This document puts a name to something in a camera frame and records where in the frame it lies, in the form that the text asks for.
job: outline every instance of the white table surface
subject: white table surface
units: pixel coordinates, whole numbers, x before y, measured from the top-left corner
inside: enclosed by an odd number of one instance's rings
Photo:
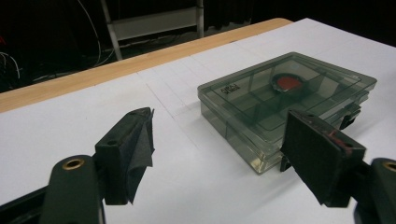
[[[134,205],[105,207],[107,223],[353,223],[353,200],[320,206],[293,169],[256,175],[200,114],[199,85],[290,51],[378,80],[344,133],[368,148],[366,162],[396,159],[396,48],[305,19],[0,114],[0,204],[46,186],[56,162],[92,155],[124,114],[150,106],[154,167]]]

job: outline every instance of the wooden table edge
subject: wooden table edge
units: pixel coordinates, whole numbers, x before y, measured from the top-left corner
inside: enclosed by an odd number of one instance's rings
[[[169,63],[207,49],[213,49],[236,40],[259,35],[290,23],[292,21],[281,18],[271,19],[170,48],[160,49],[120,62],[95,67],[66,77],[59,77],[14,91],[7,91],[0,94],[0,113],[42,102],[73,91],[79,91],[156,65]]]

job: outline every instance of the plastic storage box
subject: plastic storage box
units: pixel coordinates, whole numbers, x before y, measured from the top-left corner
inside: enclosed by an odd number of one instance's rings
[[[291,52],[198,87],[204,117],[262,174],[281,161],[288,110],[343,129],[376,80]]]

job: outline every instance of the red disc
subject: red disc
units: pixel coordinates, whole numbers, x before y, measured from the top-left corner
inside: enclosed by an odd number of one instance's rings
[[[281,77],[276,81],[278,87],[284,91],[299,87],[302,83],[296,77]]]

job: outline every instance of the red marking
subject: red marking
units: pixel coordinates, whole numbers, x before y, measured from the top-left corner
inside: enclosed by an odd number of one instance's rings
[[[288,91],[301,86],[301,81],[295,77],[281,77],[276,81],[276,84],[282,88],[282,90]]]
[[[6,45],[6,40],[2,36],[0,36],[0,44]]]
[[[344,150],[346,151],[346,155],[350,156],[352,154],[352,148],[349,147],[343,140],[339,139],[338,137],[335,136],[337,133],[337,130],[333,130],[331,133],[329,133],[330,139],[334,141],[335,144],[337,144],[340,147],[343,147]]]

